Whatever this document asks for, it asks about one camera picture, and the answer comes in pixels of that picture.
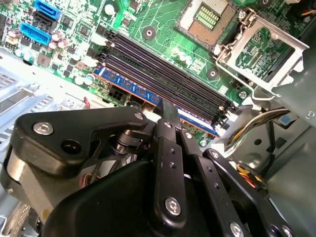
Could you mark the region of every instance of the capacitor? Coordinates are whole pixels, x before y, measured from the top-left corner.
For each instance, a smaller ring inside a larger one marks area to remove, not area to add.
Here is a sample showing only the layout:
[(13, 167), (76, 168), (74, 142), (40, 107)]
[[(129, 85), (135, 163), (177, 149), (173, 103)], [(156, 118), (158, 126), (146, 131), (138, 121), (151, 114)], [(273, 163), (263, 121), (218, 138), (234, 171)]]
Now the capacitor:
[(187, 64), (188, 66), (190, 66), (192, 63), (193, 63), (192, 58), (191, 58), (190, 56), (187, 56), (187, 58), (186, 58), (186, 64)]
[(95, 76), (93, 74), (88, 74), (84, 78), (84, 84), (92, 85), (94, 80), (95, 80)]
[(58, 42), (58, 47), (66, 48), (69, 45), (69, 41), (67, 39), (62, 39)]
[(82, 78), (82, 77), (76, 77), (75, 78), (75, 84), (76, 85), (83, 85), (83, 82), (84, 82), (84, 78)]
[(14, 51), (14, 53), (15, 53), (15, 55), (16, 56), (18, 56), (18, 57), (23, 57), (23, 54), (24, 54), (24, 52), (23, 52), (23, 50), (21, 50), (21, 49), (16, 49), (15, 51)]
[(53, 41), (59, 41), (63, 38), (64, 34), (61, 31), (56, 31), (51, 35)]
[(53, 50), (56, 49), (57, 48), (57, 42), (54, 42), (54, 41), (49, 42), (48, 48), (51, 48)]
[(180, 61), (184, 62), (187, 59), (187, 55), (185, 52), (180, 52), (179, 53), (179, 59)]
[(179, 53), (180, 53), (180, 50), (179, 50), (177, 47), (174, 47), (174, 48), (171, 50), (172, 56), (177, 56)]
[(114, 7), (111, 4), (106, 4), (104, 11), (108, 16), (112, 16), (115, 13)]
[(12, 29), (8, 31), (8, 35), (12, 38), (19, 38), (22, 36), (22, 33), (19, 29)]
[(74, 53), (72, 56), (72, 59), (74, 59), (75, 61), (79, 61), (80, 60), (80, 55), (77, 53)]
[(23, 59), (25, 61), (32, 62), (34, 60), (34, 55), (27, 51), (24, 53)]

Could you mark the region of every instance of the yellow wire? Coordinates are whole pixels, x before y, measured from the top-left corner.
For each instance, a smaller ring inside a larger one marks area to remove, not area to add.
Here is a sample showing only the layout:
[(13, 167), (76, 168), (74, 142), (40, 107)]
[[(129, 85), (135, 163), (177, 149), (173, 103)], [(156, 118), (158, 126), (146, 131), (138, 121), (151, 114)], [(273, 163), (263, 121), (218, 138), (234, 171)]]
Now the yellow wire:
[(313, 11), (304, 12), (303, 14), (301, 14), (301, 16), (309, 15), (309, 14), (311, 14), (312, 12), (313, 12)]

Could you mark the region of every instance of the electrolytic capacitor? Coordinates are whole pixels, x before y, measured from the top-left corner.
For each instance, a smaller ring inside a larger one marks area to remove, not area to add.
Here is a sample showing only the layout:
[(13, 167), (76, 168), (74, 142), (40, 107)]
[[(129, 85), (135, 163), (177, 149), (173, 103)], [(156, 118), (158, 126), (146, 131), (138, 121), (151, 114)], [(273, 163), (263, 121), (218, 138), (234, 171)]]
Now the electrolytic capacitor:
[(22, 36), (22, 33), (19, 29), (12, 29), (8, 31), (8, 35), (12, 38), (19, 38)]
[(84, 78), (84, 84), (92, 85), (94, 80), (95, 80), (95, 76), (93, 74), (88, 74)]
[(56, 49), (57, 48), (57, 42), (54, 42), (54, 41), (49, 42), (48, 48), (51, 48), (53, 50)]
[(62, 39), (63, 36), (64, 36), (64, 34), (61, 31), (56, 31), (55, 33), (53, 33), (51, 35), (51, 39), (53, 41), (59, 41)]
[(27, 52), (25, 52), (25, 54), (23, 55), (23, 59), (24, 59), (25, 61), (32, 62), (32, 61), (34, 60), (34, 55), (27, 51)]
[(69, 45), (69, 41), (67, 39), (62, 39), (58, 42), (58, 47), (66, 48)]

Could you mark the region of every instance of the hex bolt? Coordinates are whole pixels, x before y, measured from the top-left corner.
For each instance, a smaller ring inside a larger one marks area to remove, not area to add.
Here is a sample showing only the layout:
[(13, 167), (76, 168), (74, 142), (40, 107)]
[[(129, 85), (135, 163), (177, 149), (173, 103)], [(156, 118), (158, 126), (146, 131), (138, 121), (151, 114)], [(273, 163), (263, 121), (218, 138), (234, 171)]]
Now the hex bolt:
[(211, 151), (211, 154), (212, 154), (212, 156), (213, 156), (214, 158), (218, 158), (218, 157), (219, 157), (219, 155), (218, 155), (216, 152), (214, 152), (214, 151)]
[(187, 138), (189, 138), (189, 139), (191, 139), (191, 138), (192, 138), (192, 135), (191, 135), (191, 134), (189, 134), (188, 132), (186, 132), (185, 134), (186, 134), (186, 137), (187, 137)]
[(308, 111), (307, 114), (305, 115), (305, 117), (307, 119), (311, 119), (315, 116), (315, 112), (314, 111)]
[(231, 231), (235, 237), (243, 237), (243, 232), (237, 223), (231, 222), (230, 228), (231, 228)]
[(47, 122), (38, 122), (33, 126), (33, 131), (40, 135), (50, 135), (53, 133), (54, 128), (51, 124)]
[(167, 211), (174, 215), (174, 216), (178, 216), (181, 213), (181, 207), (180, 204), (178, 203), (178, 201), (173, 198), (173, 197), (168, 197), (166, 199), (166, 201), (164, 202)]
[(244, 100), (245, 98), (247, 98), (247, 93), (245, 91), (242, 91), (241, 93), (239, 93), (239, 98)]

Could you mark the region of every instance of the sata port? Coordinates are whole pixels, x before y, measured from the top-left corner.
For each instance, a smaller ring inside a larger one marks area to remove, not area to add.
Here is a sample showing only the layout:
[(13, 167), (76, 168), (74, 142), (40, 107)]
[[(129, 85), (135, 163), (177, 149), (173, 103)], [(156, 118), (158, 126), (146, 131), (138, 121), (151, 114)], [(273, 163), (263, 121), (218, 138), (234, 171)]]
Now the sata port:
[(49, 27), (51, 30), (54, 30), (57, 26), (57, 21), (51, 19), (48, 16), (45, 16), (43, 13), (39, 11), (35, 11), (33, 13), (33, 19), (43, 25)]

